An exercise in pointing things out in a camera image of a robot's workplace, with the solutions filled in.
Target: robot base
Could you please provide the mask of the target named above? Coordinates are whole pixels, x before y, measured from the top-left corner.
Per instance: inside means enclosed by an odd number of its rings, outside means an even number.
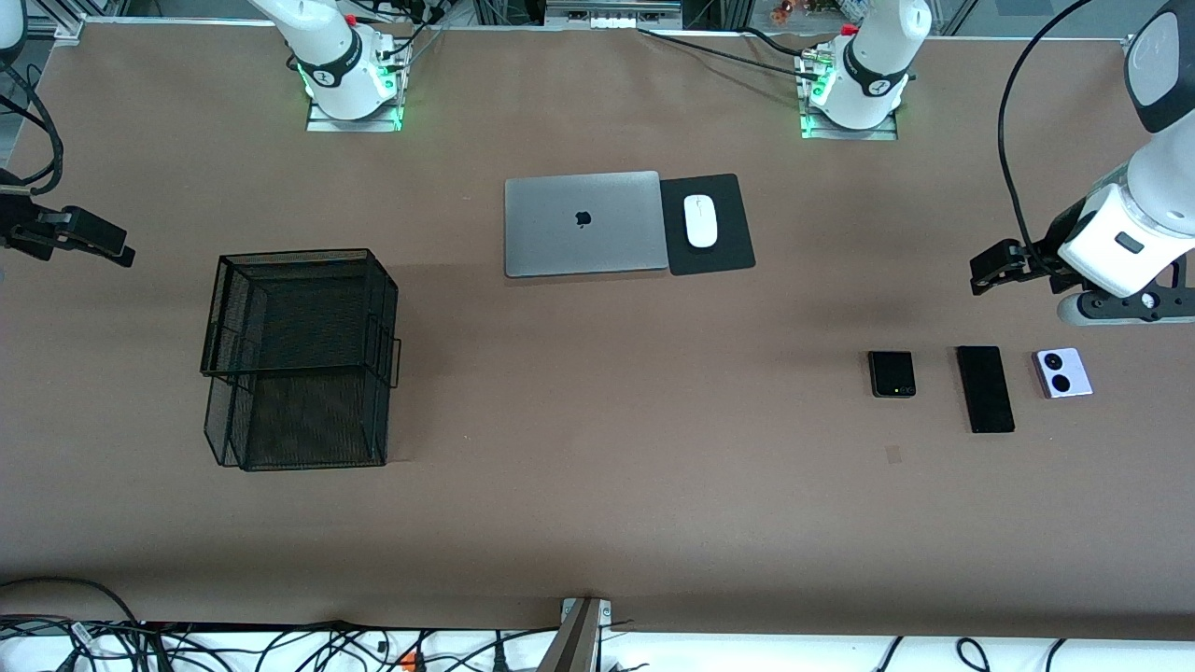
[[[394,48],[394,38],[387,33],[379,35],[379,48],[390,50]],[[376,110],[357,120],[338,120],[329,116],[315,99],[311,97],[311,105],[307,108],[307,130],[317,133],[393,133],[403,129],[403,111],[406,103],[406,85],[410,80],[411,45],[407,44],[398,54],[379,61],[379,67],[393,68],[394,72],[379,74],[378,78],[387,88],[394,90],[394,96],[385,100]]]
[[[819,44],[807,49],[801,56],[793,56],[792,63],[797,72],[811,72],[817,75],[832,75],[829,63],[833,61],[829,44]],[[797,79],[797,110],[801,112],[801,136],[823,140],[896,140],[896,115],[889,114],[880,126],[866,130],[842,128],[832,122],[826,112],[809,103],[817,81]]]

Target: black smartphone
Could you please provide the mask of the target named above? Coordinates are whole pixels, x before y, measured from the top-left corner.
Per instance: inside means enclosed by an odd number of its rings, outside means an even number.
[[[1016,429],[1000,348],[960,346],[957,354],[972,433],[1005,434]]]
[[[912,353],[872,350],[868,353],[868,366],[871,368],[872,395],[907,399],[917,393]]]

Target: black mouse pad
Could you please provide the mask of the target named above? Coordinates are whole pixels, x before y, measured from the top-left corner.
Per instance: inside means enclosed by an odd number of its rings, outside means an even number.
[[[710,248],[688,244],[685,233],[685,196],[701,194],[713,200],[718,218],[718,240]],[[747,212],[735,175],[707,175],[682,179],[661,179],[660,196],[664,207],[664,238],[668,243],[668,269],[673,275],[735,270],[755,265],[750,246]]]

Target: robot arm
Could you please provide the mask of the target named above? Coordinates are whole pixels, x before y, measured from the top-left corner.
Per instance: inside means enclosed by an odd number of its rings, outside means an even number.
[[[1074,286],[1059,314],[1072,324],[1195,322],[1185,255],[1195,249],[1195,0],[1170,0],[1129,44],[1124,81],[1153,134],[1132,159],[1025,250],[1001,240],[972,259],[972,291],[1050,276]],[[1156,279],[1166,268],[1173,279]]]
[[[925,0],[877,0],[858,33],[819,47],[832,54],[833,73],[809,102],[844,128],[880,126],[900,105],[908,66],[932,25]]]
[[[394,39],[350,25],[336,0],[250,0],[278,28],[299,62],[307,92],[327,116],[368,116],[398,92]]]

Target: black mesh basket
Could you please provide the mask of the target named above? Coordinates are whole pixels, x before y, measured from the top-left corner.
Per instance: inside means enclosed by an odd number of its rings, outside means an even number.
[[[200,367],[216,462],[386,464],[397,317],[398,287],[369,250],[220,257]]]

